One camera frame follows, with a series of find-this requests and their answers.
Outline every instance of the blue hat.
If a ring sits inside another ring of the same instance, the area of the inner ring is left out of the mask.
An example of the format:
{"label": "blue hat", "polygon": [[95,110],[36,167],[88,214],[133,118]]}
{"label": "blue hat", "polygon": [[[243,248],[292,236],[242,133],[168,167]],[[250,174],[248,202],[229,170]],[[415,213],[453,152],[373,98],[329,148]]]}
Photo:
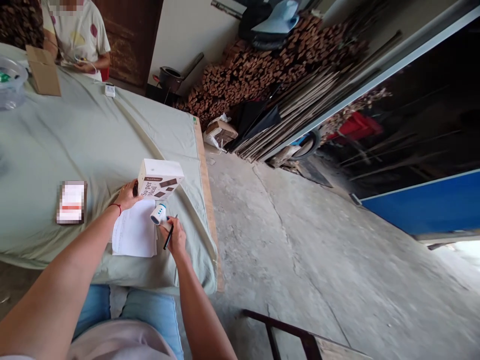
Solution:
{"label": "blue hat", "polygon": [[280,1],[264,22],[252,28],[259,33],[288,34],[299,22],[299,16],[295,15],[299,3],[295,0]]}

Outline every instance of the white plastic bag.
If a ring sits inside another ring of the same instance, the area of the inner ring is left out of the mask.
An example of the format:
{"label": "white plastic bag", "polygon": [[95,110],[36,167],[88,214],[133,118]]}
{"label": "white plastic bag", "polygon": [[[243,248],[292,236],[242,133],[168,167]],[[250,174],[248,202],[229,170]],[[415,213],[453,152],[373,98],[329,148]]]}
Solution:
{"label": "white plastic bag", "polygon": [[[206,128],[208,129],[209,126],[212,125],[214,122],[223,121],[225,123],[228,123],[231,119],[231,117],[227,117],[227,114],[223,113],[221,116],[210,121]],[[215,139],[215,135],[218,135],[221,131],[222,129],[220,127],[213,129],[209,133],[207,133],[207,130],[205,130],[205,132],[203,133],[203,142],[213,146],[214,148],[217,148],[220,151],[227,152],[225,149],[223,149],[224,145],[222,143],[219,144],[217,142],[217,139]]]}

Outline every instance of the white t-shirt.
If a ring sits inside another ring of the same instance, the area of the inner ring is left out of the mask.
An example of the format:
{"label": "white t-shirt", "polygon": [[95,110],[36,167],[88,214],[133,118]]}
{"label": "white t-shirt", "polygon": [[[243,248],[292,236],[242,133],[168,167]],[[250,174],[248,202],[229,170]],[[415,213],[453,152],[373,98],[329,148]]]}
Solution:
{"label": "white t-shirt", "polygon": [[[71,345],[68,360],[175,360],[164,338],[138,320],[111,320],[80,335]],[[34,360],[29,356],[0,356],[0,360]]]}
{"label": "white t-shirt", "polygon": [[[56,34],[62,66],[76,64],[80,59],[94,63],[99,55],[110,52],[109,39],[99,9],[91,0],[68,15],[42,1],[43,27]],[[102,80],[100,72],[95,78]]]}

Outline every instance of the lap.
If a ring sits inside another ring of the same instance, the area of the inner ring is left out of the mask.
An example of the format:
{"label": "lap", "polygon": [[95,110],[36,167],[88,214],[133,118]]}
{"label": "lap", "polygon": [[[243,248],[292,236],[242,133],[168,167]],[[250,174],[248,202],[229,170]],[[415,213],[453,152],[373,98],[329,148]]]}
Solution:
{"label": "lap", "polygon": [[[73,339],[89,328],[110,319],[110,287],[90,285]],[[161,334],[177,358],[183,359],[173,296],[131,288],[118,319],[139,320],[149,324]]]}

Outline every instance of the pen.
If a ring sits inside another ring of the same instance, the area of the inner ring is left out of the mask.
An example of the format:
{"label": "pen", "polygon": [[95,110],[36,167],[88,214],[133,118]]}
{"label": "pen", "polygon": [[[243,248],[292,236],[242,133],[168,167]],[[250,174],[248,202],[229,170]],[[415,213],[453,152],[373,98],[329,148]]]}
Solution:
{"label": "pen", "polygon": [[168,232],[168,236],[166,237],[165,245],[163,245],[163,250],[167,249],[167,246],[169,245],[170,239],[172,238],[172,233],[174,232],[174,225],[171,225],[170,231]]}

